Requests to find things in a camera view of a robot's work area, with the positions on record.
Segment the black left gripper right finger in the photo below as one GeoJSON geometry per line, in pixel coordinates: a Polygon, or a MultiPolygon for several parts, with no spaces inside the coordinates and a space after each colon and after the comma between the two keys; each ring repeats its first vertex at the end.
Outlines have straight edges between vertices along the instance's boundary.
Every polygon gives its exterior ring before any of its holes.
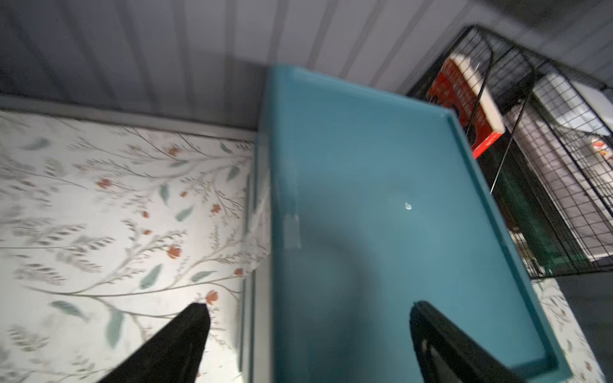
{"type": "Polygon", "coordinates": [[[425,382],[523,381],[426,301],[413,305],[410,330],[425,382]]]}

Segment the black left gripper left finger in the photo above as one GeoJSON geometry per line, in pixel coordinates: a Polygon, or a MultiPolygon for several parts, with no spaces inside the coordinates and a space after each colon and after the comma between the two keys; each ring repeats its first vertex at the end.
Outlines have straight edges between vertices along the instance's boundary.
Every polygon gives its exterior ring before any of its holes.
{"type": "Polygon", "coordinates": [[[210,328],[208,307],[192,303],[102,381],[194,382],[210,328]]]}

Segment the teal drawer cabinet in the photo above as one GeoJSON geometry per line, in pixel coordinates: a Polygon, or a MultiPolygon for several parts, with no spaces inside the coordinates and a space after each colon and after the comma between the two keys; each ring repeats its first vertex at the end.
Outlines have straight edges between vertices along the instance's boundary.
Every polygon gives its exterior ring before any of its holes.
{"type": "Polygon", "coordinates": [[[278,65],[256,143],[271,299],[251,381],[420,382],[421,301],[523,380],[571,377],[451,111],[278,65]]]}

